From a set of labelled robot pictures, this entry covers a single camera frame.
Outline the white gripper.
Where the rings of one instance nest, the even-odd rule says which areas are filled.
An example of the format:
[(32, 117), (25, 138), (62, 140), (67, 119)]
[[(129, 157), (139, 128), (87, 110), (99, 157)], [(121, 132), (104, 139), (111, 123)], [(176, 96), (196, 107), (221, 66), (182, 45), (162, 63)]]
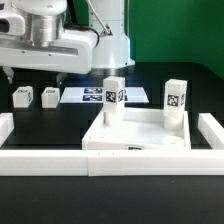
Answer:
[(86, 74), (99, 37), (65, 24), (66, 0), (0, 0), (0, 66), (13, 83), (12, 68)]

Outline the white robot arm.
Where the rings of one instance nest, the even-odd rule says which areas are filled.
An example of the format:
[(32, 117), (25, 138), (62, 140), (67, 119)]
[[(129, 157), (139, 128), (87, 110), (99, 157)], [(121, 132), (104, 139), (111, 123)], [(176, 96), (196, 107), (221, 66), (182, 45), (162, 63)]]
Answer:
[(85, 0), (89, 24), (68, 24), (68, 0), (0, 0), (0, 67), (116, 75), (135, 65), (124, 0)]

